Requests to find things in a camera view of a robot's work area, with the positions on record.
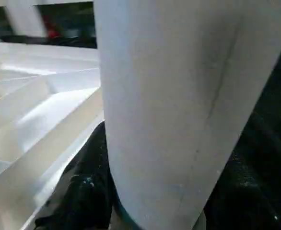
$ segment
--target white plastic panel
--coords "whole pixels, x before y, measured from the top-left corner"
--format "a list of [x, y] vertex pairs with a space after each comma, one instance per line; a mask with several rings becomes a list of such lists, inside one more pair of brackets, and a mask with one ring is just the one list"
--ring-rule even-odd
[[0, 80], [99, 66], [96, 49], [0, 43]]
[[[14, 81], [12, 88], [7, 86]], [[1, 83], [0, 161], [12, 164], [0, 174], [0, 230], [19, 230], [103, 120], [99, 71]]]

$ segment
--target black fabric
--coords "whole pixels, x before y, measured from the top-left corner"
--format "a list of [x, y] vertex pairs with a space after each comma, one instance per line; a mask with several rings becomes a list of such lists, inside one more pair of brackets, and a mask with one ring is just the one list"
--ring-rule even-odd
[[[65, 183], [69, 175], [70, 183], [66, 193], [57, 201], [52, 215], [35, 221], [37, 229], [44, 230], [84, 230], [96, 227], [108, 229], [113, 206], [113, 180], [110, 175], [105, 125], [101, 123], [92, 133], [76, 157], [66, 167], [60, 181]], [[46, 203], [50, 206], [58, 199], [57, 189]]]
[[208, 230], [281, 230], [281, 57], [205, 213]]

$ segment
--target red object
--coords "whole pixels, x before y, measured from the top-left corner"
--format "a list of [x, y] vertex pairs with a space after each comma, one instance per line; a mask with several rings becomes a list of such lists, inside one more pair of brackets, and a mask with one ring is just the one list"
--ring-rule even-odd
[[56, 29], [56, 25], [52, 23], [47, 17], [44, 17], [44, 24], [47, 29], [49, 38], [56, 38], [60, 36], [59, 32]]

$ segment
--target white pipe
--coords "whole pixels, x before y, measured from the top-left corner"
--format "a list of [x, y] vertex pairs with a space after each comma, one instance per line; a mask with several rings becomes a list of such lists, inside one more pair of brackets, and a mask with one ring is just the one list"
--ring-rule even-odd
[[32, 0], [8, 0], [5, 11], [17, 35], [47, 37], [41, 15]]
[[146, 230], [190, 230], [281, 52], [281, 1], [95, 2], [111, 172]]

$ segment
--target white cylindrical pipe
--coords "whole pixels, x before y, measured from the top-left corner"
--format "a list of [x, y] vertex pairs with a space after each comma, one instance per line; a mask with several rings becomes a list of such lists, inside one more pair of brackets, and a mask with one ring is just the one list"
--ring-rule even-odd
[[146, 230], [190, 230], [281, 52], [281, 1], [95, 2], [120, 201]]
[[4, 9], [17, 35], [47, 37], [41, 15], [31, 0], [8, 0]]

